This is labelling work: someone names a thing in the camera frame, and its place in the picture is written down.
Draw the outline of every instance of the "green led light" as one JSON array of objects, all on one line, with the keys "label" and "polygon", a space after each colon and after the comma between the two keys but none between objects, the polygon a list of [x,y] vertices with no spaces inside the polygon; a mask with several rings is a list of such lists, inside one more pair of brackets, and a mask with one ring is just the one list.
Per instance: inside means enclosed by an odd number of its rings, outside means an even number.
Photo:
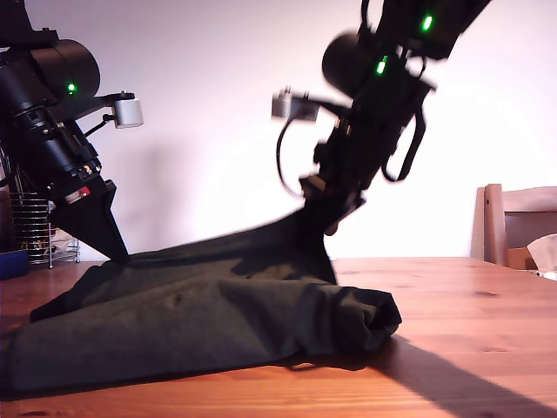
[{"label": "green led light", "polygon": [[432,27],[432,23],[433,23],[433,16],[432,15],[427,15],[426,18],[421,23],[421,30],[423,32],[427,32],[429,30],[429,28]]},{"label": "green led light", "polygon": [[377,73],[378,73],[379,75],[383,74],[383,71],[385,70],[385,67],[386,67],[386,59],[387,59],[387,56],[385,55],[385,56],[383,57],[383,60],[382,60],[379,64],[377,64]]}]

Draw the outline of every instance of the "fabric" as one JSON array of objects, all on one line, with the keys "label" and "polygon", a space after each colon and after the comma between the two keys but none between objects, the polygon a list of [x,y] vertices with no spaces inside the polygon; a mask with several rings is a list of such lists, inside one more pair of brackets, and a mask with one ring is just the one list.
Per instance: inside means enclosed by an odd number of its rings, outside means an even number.
[{"label": "fabric", "polygon": [[11,346],[15,389],[128,381],[372,352],[401,322],[391,294],[339,287],[298,211],[243,233],[90,268]]}]

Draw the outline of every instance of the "cylindrical motor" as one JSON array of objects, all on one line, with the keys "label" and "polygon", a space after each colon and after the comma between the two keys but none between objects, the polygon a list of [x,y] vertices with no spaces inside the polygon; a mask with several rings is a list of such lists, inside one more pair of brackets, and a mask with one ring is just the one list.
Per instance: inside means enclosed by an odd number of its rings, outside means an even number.
[{"label": "cylindrical motor", "polygon": [[327,47],[321,65],[325,80],[352,99],[372,70],[372,56],[358,41],[356,33],[340,35]]}]

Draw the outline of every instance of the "white wall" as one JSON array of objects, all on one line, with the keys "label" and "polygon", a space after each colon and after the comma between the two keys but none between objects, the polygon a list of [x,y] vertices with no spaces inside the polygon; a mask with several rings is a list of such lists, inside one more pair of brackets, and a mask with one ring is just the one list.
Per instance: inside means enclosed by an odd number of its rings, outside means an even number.
[{"label": "white wall", "polygon": [[[377,22],[380,2],[371,3]],[[100,93],[126,89],[142,100],[143,127],[107,127],[92,139],[104,177],[117,184],[113,212],[131,252],[259,225],[302,205],[275,171],[281,123],[271,121],[271,97],[289,84],[343,99],[322,78],[321,57],[339,32],[358,28],[358,0],[27,7],[36,28],[90,49]],[[439,89],[426,100],[428,130],[408,180],[378,176],[369,203],[327,240],[332,256],[467,256],[479,186],[557,183],[555,17],[554,0],[493,0],[449,61],[428,67]],[[292,128],[283,154],[292,184],[311,170],[312,148],[332,124],[322,113],[317,125]],[[83,258],[100,255],[85,248]]]}]

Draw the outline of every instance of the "blue container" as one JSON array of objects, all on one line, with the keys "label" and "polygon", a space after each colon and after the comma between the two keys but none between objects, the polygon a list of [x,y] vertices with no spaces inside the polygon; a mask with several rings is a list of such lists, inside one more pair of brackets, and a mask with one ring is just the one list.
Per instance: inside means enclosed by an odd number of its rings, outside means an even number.
[{"label": "blue container", "polygon": [[29,272],[27,251],[0,253],[0,280],[24,276]]}]

